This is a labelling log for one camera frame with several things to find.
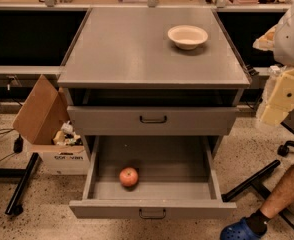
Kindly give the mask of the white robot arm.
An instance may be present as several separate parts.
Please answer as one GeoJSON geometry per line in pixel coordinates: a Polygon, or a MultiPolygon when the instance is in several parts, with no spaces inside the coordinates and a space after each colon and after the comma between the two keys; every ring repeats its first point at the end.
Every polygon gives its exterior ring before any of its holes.
{"type": "Polygon", "coordinates": [[[294,1],[279,22],[255,40],[253,47],[272,51],[279,63],[270,67],[263,101],[256,114],[261,122],[278,125],[294,109],[294,1]]]}

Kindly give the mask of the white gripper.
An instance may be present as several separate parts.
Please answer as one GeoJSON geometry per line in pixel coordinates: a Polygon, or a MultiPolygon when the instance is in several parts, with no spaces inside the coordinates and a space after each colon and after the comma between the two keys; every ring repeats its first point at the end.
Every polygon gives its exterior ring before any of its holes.
{"type": "MultiPolygon", "coordinates": [[[[262,51],[273,51],[275,29],[273,26],[256,39],[253,47],[262,51]]],[[[284,71],[277,77],[268,103],[270,106],[259,109],[259,119],[268,125],[279,125],[288,116],[288,112],[294,109],[294,68],[284,71]]]]}

